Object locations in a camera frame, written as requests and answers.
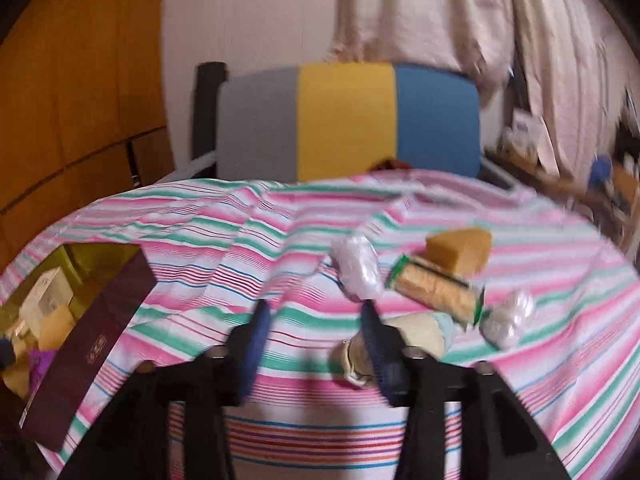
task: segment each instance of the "white box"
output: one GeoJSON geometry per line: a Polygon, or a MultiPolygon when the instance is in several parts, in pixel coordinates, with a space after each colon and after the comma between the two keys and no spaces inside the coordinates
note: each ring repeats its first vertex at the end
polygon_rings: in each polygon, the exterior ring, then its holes
{"type": "Polygon", "coordinates": [[[40,337],[42,318],[60,304],[68,305],[74,296],[62,268],[44,272],[27,294],[20,307],[20,317],[36,338],[40,337]]]}

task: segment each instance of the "pink striped fabric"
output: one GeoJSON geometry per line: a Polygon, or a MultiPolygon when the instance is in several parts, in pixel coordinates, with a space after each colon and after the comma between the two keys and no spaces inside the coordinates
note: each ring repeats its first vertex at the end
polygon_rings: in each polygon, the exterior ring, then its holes
{"type": "MultiPolygon", "coordinates": [[[[238,478],[392,478],[406,411],[341,374],[340,343],[359,305],[338,287],[328,250],[358,231],[387,272],[446,229],[482,226],[494,246],[475,280],[495,304],[522,288],[536,312],[520,345],[498,352],[456,332],[445,361],[488,359],[534,415],[575,479],[599,480],[640,421],[640,286],[618,250],[530,189],[504,192],[429,171],[284,186],[190,180],[99,200],[29,244],[0,279],[0,301],[63,242],[139,244],[158,279],[95,378],[59,453],[62,468],[105,403],[143,359],[191,359],[245,322],[258,298],[273,327],[254,391],[227,410],[238,478]]],[[[388,291],[387,317],[423,307],[388,291]]],[[[447,480],[459,476],[460,410],[446,407],[447,480]]],[[[170,414],[172,478],[183,477],[182,407],[170,414]]]]}

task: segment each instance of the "purple item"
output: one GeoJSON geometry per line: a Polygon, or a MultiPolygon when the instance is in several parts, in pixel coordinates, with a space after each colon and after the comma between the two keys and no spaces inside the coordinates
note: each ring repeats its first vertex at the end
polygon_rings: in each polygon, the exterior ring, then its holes
{"type": "Polygon", "coordinates": [[[29,351],[29,396],[38,389],[44,374],[49,370],[57,350],[41,352],[40,350],[29,351]]]}

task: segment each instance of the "yellow cushion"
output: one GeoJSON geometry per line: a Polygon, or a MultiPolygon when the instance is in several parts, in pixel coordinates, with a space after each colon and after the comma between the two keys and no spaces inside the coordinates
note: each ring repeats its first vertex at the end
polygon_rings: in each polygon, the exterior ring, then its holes
{"type": "Polygon", "coordinates": [[[390,64],[311,63],[298,73],[298,180],[365,173],[397,151],[390,64]]]}

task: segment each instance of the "chair backrest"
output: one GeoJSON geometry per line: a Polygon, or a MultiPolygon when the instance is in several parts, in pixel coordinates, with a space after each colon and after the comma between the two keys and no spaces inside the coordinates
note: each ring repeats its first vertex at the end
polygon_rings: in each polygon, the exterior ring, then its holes
{"type": "Polygon", "coordinates": [[[311,63],[232,78],[217,135],[225,180],[335,178],[386,157],[473,177],[480,168],[476,87],[414,65],[311,63]]]}

